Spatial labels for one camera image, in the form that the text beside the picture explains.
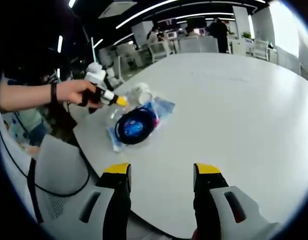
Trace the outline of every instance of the desk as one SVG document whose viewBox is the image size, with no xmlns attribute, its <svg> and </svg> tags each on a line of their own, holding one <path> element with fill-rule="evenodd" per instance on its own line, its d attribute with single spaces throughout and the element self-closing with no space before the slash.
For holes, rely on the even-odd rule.
<svg viewBox="0 0 308 240">
<path fill-rule="evenodd" d="M 74 129 L 99 176 L 109 165 L 132 164 L 137 215 L 174 237 L 190 238 L 195 162 L 218 167 L 271 222 L 284 223 L 298 209 L 308 192 L 305 79 L 251 57 L 184 53 L 151 65 L 116 93 L 140 82 L 176 104 L 148 144 L 115 153 L 104 126 L 106 107 Z"/>
</svg>

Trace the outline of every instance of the human arm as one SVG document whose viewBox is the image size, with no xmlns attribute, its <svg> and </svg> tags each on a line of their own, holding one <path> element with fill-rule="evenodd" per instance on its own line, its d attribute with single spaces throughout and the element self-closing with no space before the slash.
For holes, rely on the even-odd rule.
<svg viewBox="0 0 308 240">
<path fill-rule="evenodd" d="M 56 96 L 60 102 L 80 104 L 82 92 L 86 89 L 93 93 L 96 87 L 86 80 L 72 80 L 57 84 Z M 51 102 L 51 85 L 43 86 L 16 86 L 0 83 L 0 110 L 3 112 L 14 112 L 24 109 L 39 107 Z M 101 104 L 89 102 L 91 108 L 100 108 Z"/>
</svg>

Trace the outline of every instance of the ceiling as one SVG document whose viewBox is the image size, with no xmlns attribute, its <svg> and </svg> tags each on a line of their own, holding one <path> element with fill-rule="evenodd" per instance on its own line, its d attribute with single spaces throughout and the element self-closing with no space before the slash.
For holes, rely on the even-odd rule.
<svg viewBox="0 0 308 240">
<path fill-rule="evenodd" d="M 104 41 L 99 48 L 113 44 L 118 39 L 131 33 L 131 27 L 141 21 L 160 21 L 168 18 L 184 16 L 189 14 L 222 12 L 232 13 L 232 6 L 244 6 L 249 14 L 267 7 L 267 4 L 257 0 L 177 0 L 148 11 L 134 18 L 119 29 L 115 27 L 134 14 L 164 0 L 135 0 L 137 4 L 121 15 L 98 19 L 100 14 L 107 8 L 112 0 L 76 0 L 73 10 L 82 20 L 85 29 L 95 42 L 100 39 Z"/>
</svg>

